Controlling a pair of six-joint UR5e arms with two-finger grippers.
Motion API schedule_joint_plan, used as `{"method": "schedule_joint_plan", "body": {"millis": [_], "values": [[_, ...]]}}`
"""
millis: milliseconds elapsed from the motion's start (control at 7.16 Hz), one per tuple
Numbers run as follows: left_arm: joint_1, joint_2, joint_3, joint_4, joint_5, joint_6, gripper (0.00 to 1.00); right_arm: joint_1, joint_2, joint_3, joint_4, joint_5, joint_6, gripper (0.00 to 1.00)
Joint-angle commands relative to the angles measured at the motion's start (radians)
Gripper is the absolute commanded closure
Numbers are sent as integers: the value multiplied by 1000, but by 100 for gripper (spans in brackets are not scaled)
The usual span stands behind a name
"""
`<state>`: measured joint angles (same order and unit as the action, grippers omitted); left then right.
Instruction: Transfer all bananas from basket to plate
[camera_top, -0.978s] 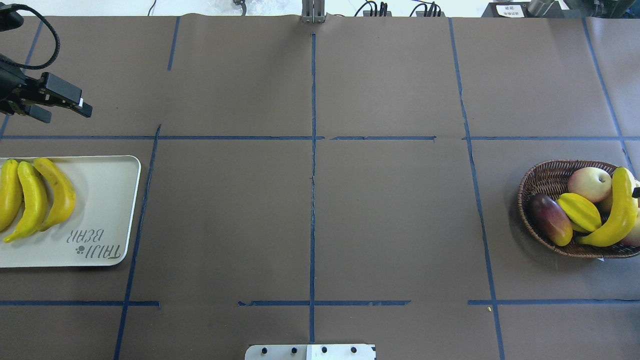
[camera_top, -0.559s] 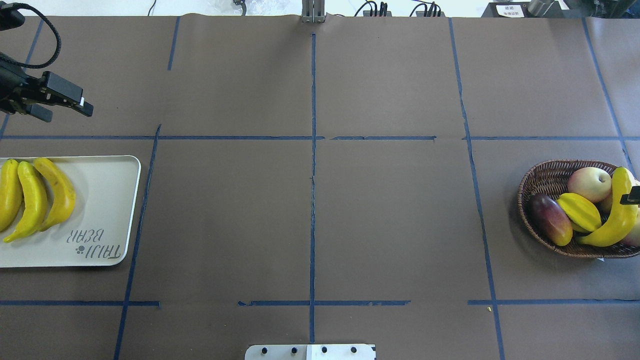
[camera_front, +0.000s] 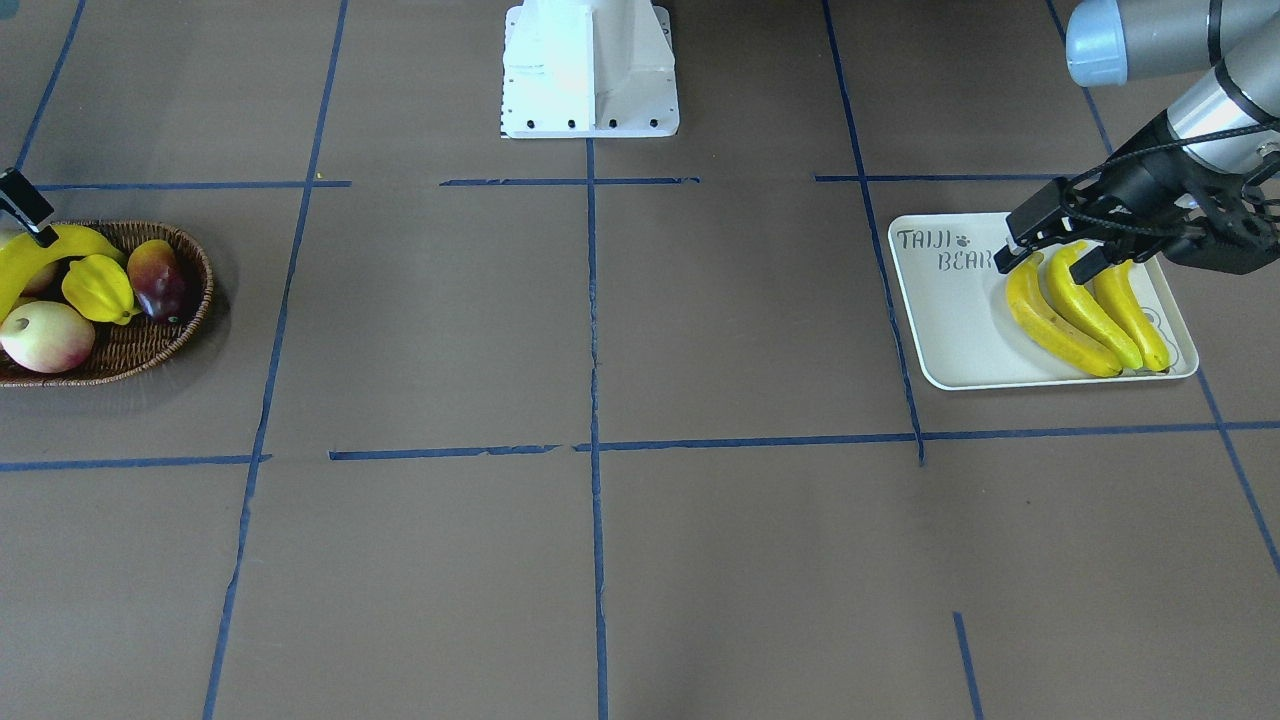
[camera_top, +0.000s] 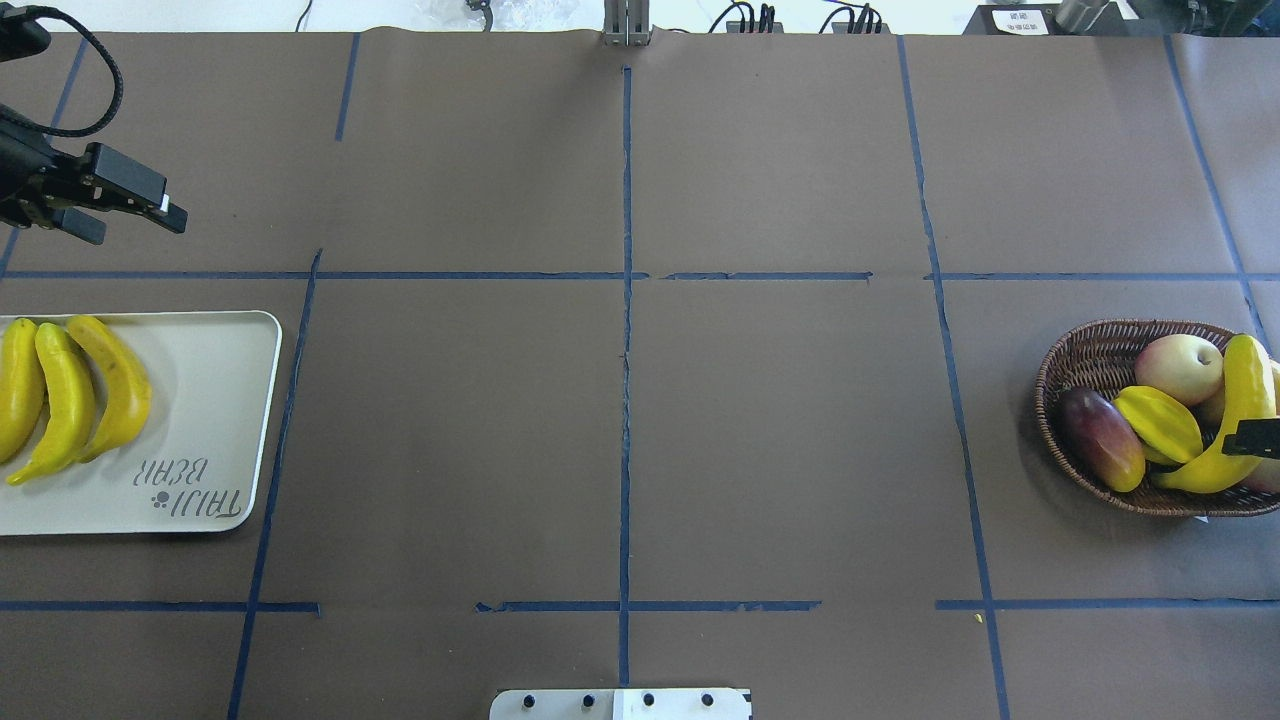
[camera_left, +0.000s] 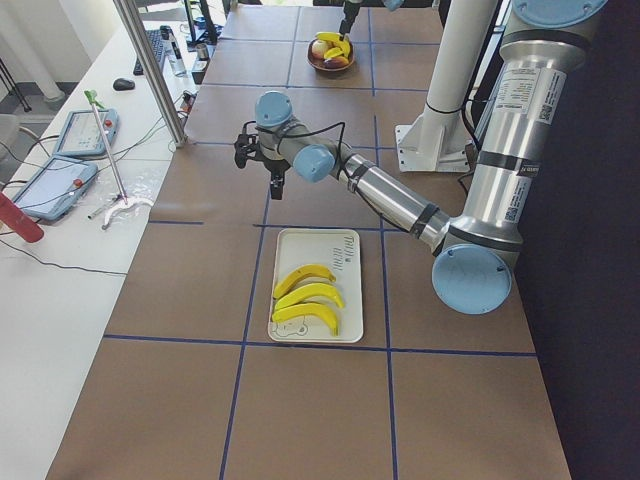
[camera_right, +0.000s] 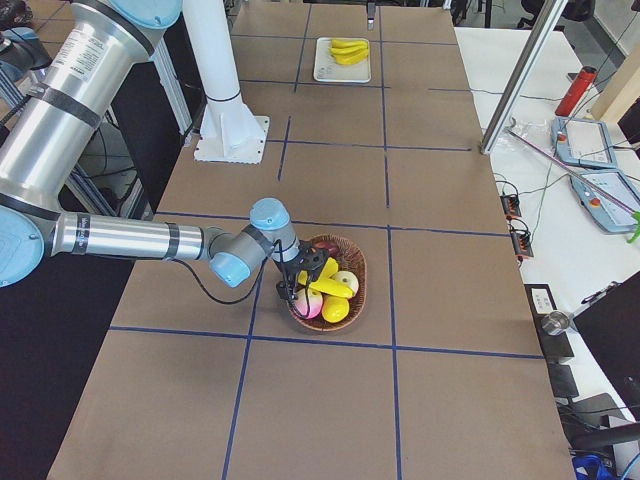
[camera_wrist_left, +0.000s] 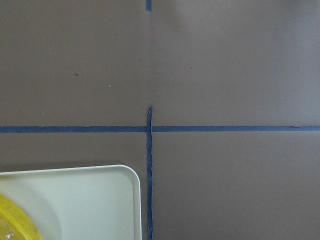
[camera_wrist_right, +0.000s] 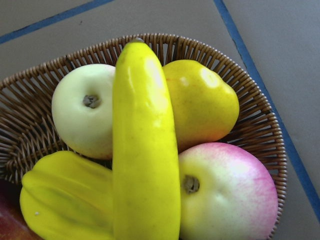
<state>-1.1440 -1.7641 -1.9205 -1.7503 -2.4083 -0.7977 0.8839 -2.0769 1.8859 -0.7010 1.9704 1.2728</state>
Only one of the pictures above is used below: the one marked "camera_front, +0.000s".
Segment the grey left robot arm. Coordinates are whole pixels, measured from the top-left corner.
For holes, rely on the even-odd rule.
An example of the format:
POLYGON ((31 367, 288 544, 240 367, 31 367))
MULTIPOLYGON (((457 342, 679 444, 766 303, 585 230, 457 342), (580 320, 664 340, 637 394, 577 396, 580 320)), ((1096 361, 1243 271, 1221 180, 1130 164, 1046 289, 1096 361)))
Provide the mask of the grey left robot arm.
POLYGON ((1065 36, 1082 87, 1196 70, 1199 78, 1105 163, 1057 178, 1006 219, 995 264, 1078 240, 1084 284, 1102 270, 1164 255, 1243 275, 1277 259, 1279 17, 1275 1, 1083 1, 1065 36))

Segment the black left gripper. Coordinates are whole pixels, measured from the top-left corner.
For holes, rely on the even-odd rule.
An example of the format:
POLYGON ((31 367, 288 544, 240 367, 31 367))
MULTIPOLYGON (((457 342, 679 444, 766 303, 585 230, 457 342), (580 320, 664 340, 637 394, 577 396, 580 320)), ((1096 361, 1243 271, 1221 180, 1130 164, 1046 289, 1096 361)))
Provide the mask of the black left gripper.
MULTIPOLYGON (((1125 261, 1148 261, 1162 254, 1185 220, 1201 214, 1181 187, 1179 158, 1208 168, 1193 151, 1229 140, 1258 140, 1265 131, 1276 128, 1276 120, 1251 122, 1239 129, 1179 138, 1161 114, 1107 161, 1068 181, 1052 179, 1014 208, 1005 218, 1006 245, 995 254, 997 272, 1010 274, 1032 252, 1066 243, 1074 231, 1076 234, 1089 231, 1097 241, 1070 243, 1078 250, 1069 266, 1078 286, 1125 261)), ((1243 170, 1216 172, 1243 176, 1260 160, 1248 161, 1243 170)))

